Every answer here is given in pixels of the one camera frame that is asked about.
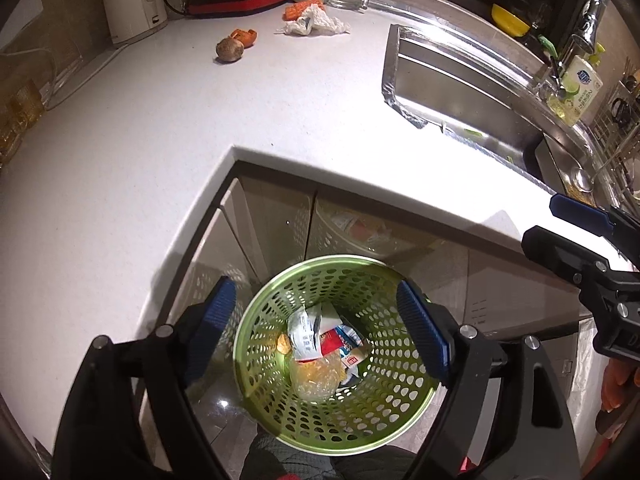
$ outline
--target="wire rack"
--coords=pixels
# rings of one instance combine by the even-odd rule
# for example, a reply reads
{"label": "wire rack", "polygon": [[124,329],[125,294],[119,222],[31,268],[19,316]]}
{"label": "wire rack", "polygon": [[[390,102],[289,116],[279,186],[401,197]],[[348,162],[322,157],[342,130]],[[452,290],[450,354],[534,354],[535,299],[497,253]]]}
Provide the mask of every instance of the wire rack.
{"label": "wire rack", "polygon": [[[629,72],[630,67],[627,67],[625,73]],[[624,128],[616,123],[611,111],[613,103],[618,98],[626,101],[630,107],[630,121]],[[618,81],[607,92],[598,108],[591,130],[606,161],[603,164],[604,168],[598,168],[598,172],[605,168],[609,170],[614,193],[620,200],[621,206],[640,218],[640,202],[634,197],[636,190],[634,189],[635,164],[633,163],[633,159],[640,153],[640,106],[622,82]]]}

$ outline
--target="blue label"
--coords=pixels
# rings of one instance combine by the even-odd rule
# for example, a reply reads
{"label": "blue label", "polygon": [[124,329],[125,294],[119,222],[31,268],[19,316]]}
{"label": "blue label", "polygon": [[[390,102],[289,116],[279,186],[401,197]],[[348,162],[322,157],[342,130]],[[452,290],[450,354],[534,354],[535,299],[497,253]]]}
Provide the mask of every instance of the blue label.
{"label": "blue label", "polygon": [[588,84],[591,82],[591,77],[589,76],[589,73],[586,70],[578,71],[578,79],[580,80],[581,83],[584,83],[584,84]]}

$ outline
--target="stainless steel sink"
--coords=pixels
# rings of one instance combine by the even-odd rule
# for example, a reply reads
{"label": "stainless steel sink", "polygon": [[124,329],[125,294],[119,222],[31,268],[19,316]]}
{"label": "stainless steel sink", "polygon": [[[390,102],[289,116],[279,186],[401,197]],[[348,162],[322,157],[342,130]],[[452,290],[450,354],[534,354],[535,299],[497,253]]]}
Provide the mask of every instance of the stainless steel sink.
{"label": "stainless steel sink", "polygon": [[403,117],[418,128],[437,124],[444,134],[539,186],[588,203],[615,203],[605,174],[592,194],[572,186],[569,176],[575,168],[594,173],[598,157],[589,133],[559,121],[532,93],[531,81],[517,66],[455,30],[391,26],[382,91]]}

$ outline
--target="dish soap bottle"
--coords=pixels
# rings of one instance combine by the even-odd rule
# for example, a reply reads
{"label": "dish soap bottle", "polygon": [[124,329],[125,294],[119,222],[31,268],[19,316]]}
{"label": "dish soap bottle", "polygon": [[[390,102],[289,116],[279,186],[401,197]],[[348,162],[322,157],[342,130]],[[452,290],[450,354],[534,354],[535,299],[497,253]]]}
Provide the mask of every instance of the dish soap bottle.
{"label": "dish soap bottle", "polygon": [[602,79],[595,69],[600,64],[600,54],[604,51],[604,47],[597,43],[596,52],[587,55],[586,59],[574,56],[562,76],[562,85],[566,90],[566,98],[561,102],[564,117],[558,115],[568,126],[574,126],[578,122],[602,88]]}

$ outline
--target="orange pepper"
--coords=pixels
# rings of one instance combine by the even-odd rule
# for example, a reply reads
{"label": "orange pepper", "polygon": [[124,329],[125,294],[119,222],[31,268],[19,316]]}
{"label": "orange pepper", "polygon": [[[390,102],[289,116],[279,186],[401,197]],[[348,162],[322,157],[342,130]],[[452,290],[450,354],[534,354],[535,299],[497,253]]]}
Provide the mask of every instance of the orange pepper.
{"label": "orange pepper", "polygon": [[229,37],[234,38],[234,40],[238,40],[245,48],[249,48],[255,43],[258,33],[252,29],[242,30],[241,28],[236,28]]}
{"label": "orange pepper", "polygon": [[305,0],[304,2],[298,2],[285,7],[283,19],[286,22],[292,22],[293,20],[298,19],[307,7],[312,6],[313,4],[318,5],[318,7],[324,10],[322,0]]}

